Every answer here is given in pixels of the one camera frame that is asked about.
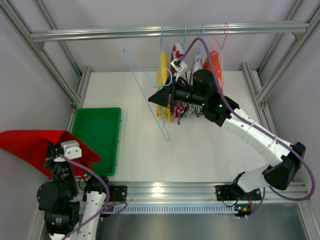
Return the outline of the yellow trousers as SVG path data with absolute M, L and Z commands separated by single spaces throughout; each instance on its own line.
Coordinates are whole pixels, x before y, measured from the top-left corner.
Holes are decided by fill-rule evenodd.
M 161 87 L 165 85 L 167 79 L 170 77 L 170 68 L 169 68 L 169 61 L 168 56 L 164 50 L 160 52 L 159 62 L 158 62 L 158 69 L 156 72 L 156 85 Z M 165 117 L 170 122 L 173 118 L 170 108 L 166 108 L 163 106 L 158 105 L 156 107 L 156 116 L 158 118 Z

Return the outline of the red trousers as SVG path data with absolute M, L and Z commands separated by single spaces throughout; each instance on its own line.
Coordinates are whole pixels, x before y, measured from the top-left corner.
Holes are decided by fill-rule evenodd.
M 67 130 L 7 130 L 0 133 L 0 148 L 28 162 L 51 180 L 52 172 L 45 168 L 48 141 L 57 145 L 71 140 L 77 141 L 82 151 L 82 157 L 77 158 L 75 162 L 92 170 L 93 163 L 100 162 L 101 157 Z

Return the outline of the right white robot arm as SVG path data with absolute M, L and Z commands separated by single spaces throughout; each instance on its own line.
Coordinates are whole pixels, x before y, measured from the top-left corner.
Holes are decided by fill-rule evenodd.
M 197 70 L 192 85 L 185 85 L 179 79 L 163 86 L 148 101 L 167 108 L 177 103 L 200 106 L 207 120 L 238 136 L 267 161 L 266 166 L 239 173 L 226 186 L 239 199 L 245 193 L 264 187 L 285 191 L 301 167 L 300 159 L 306 147 L 300 142 L 279 143 L 276 135 L 252 120 L 235 101 L 227 96 L 221 97 L 209 70 Z

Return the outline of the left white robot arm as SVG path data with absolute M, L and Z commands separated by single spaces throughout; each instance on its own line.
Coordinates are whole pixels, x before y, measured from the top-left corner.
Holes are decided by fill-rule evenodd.
M 111 191 L 108 177 L 99 176 L 91 170 L 91 177 L 84 188 L 84 214 L 80 216 L 81 203 L 75 200 L 79 187 L 73 166 L 87 169 L 75 162 L 81 156 L 82 149 L 75 140 L 62 144 L 47 143 L 44 167 L 51 171 L 52 179 L 39 187 L 36 197 L 52 240 L 96 239 L 100 215 L 109 202 Z

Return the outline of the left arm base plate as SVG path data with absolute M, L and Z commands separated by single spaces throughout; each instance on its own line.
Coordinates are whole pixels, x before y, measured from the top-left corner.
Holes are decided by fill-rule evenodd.
M 109 202 L 126 202 L 127 190 L 128 187 L 126 185 L 111 185 L 109 187 Z

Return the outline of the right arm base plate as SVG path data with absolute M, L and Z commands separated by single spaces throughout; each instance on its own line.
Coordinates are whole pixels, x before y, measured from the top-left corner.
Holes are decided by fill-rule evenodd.
M 253 201 L 262 199 L 260 190 L 254 189 L 251 192 L 245 192 L 237 184 L 216 185 L 216 197 L 218 201 L 248 201 L 249 197 Z

